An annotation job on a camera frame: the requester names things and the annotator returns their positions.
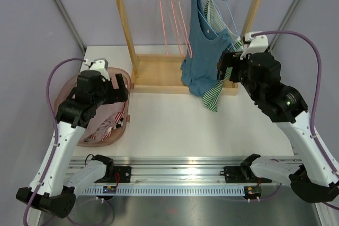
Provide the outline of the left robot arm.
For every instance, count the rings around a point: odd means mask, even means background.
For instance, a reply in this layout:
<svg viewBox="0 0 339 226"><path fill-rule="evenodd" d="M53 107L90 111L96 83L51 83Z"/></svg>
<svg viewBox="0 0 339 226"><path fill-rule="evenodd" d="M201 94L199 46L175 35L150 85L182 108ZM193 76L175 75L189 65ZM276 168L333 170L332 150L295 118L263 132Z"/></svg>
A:
<svg viewBox="0 0 339 226"><path fill-rule="evenodd" d="M109 68L108 74L104 77L98 70L85 70L76 77L75 87L52 115L55 130L43 162L29 186L18 189L17 200L65 218L88 186L115 180L114 161L103 155L95 155L71 178L65 178L74 150L90 120L105 106L128 101L129 74L120 68Z"/></svg>

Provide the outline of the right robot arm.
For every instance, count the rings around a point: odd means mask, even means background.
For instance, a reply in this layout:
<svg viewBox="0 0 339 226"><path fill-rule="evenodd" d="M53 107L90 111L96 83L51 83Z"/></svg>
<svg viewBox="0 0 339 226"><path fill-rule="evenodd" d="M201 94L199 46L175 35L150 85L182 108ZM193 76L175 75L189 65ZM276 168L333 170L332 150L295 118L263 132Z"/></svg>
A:
<svg viewBox="0 0 339 226"><path fill-rule="evenodd" d="M305 100L295 88L281 83L281 64L270 53L241 55L225 50L217 63L217 76L224 77L227 68L232 69L230 81L240 82L255 106L285 134L301 164L286 166L254 153L240 164L239 177L288 185L307 203L333 201L338 197L338 176L329 164L335 160L327 160L329 152L322 153L323 142L311 133Z"/></svg>

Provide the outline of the pink wire hanger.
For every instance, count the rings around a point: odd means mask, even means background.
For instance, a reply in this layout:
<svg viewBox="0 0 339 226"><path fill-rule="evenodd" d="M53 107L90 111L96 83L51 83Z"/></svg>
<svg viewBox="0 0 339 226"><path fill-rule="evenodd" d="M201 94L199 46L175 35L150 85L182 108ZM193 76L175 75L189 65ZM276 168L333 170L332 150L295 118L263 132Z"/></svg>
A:
<svg viewBox="0 0 339 226"><path fill-rule="evenodd" d="M181 57L186 56L186 42L183 31L183 23L180 15L179 5L177 0L164 0L167 17L169 19L173 36L176 39L177 47Z"/></svg>
<svg viewBox="0 0 339 226"><path fill-rule="evenodd" d="M161 18L161 22L162 22L166 56L169 56L168 44L167 44L167 34L166 34L166 28L165 28L165 22L164 22L164 13L163 13L163 7L162 7L162 0L158 0L158 2L159 2L160 18Z"/></svg>
<svg viewBox="0 0 339 226"><path fill-rule="evenodd" d="M182 23L183 23L183 31L184 31L186 46L187 46L187 49L188 49L188 52L189 52L189 57L192 59L193 53L192 53L192 48L191 48L191 44L190 44L190 41L189 41L189 35L188 35L187 27L186 27L185 18L184 18L183 11L182 11L181 0L177 0L177 1L178 1L178 5L179 5Z"/></svg>

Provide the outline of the blue tank top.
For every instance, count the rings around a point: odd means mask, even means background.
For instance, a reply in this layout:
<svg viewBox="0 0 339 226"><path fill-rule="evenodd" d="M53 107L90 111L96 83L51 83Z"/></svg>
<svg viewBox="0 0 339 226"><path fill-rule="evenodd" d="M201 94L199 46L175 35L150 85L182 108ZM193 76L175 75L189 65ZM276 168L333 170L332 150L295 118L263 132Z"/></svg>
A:
<svg viewBox="0 0 339 226"><path fill-rule="evenodd" d="M232 43L226 29L216 33L204 19L201 0L191 0L189 43L192 53L181 64L181 81L201 97L218 82L217 63Z"/></svg>

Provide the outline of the dusty pink tank top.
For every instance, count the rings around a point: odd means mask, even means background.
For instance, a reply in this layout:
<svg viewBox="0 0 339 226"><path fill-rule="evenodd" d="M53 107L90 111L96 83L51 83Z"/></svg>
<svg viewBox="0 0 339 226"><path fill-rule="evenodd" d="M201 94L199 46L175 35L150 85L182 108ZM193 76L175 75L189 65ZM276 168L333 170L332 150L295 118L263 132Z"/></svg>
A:
<svg viewBox="0 0 339 226"><path fill-rule="evenodd" d="M116 125L122 123L126 102L101 105L90 120L81 140L85 143L101 142L108 138Z"/></svg>

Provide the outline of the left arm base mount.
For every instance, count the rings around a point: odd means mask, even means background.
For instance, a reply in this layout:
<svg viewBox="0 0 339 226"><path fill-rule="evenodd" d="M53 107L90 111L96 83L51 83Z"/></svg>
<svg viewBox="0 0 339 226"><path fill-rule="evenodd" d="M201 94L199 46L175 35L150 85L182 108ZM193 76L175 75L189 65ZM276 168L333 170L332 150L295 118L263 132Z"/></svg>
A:
<svg viewBox="0 0 339 226"><path fill-rule="evenodd" d="M118 180L121 183L130 183L132 168L130 166L114 166L102 178L95 181L95 183L113 184Z"/></svg>

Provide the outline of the red white striped tank top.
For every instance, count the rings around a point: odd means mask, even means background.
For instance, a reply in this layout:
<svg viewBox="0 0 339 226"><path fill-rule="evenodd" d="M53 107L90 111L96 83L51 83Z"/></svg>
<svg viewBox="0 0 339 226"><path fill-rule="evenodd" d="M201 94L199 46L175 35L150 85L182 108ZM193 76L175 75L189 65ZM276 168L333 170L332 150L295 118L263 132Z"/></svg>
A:
<svg viewBox="0 0 339 226"><path fill-rule="evenodd" d="M86 143L100 142L108 138L113 130L121 128L123 126L124 113L118 112L108 117L103 123L101 123L94 131L90 132L83 139Z"/></svg>

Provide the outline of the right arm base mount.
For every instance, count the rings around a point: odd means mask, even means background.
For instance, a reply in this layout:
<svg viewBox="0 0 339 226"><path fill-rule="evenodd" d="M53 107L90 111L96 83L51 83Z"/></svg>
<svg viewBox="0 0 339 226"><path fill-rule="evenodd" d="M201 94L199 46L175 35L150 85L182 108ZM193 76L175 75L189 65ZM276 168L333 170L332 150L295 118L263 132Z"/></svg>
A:
<svg viewBox="0 0 339 226"><path fill-rule="evenodd" d="M258 178L251 174L249 177L245 176L240 166L225 166L219 172L220 176L224 176L225 182L229 184L269 184L273 181L267 178Z"/></svg>

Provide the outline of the green white striped tank top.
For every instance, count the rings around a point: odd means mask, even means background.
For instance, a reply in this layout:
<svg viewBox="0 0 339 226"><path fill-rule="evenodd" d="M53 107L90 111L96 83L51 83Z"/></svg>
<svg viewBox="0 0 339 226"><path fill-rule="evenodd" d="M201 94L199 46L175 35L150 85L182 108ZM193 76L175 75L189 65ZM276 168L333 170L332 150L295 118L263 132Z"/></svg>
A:
<svg viewBox="0 0 339 226"><path fill-rule="evenodd" d="M204 106L213 112L217 111L217 103L223 88L223 82L225 80L219 80L217 84L206 91L202 97L202 102Z"/></svg>

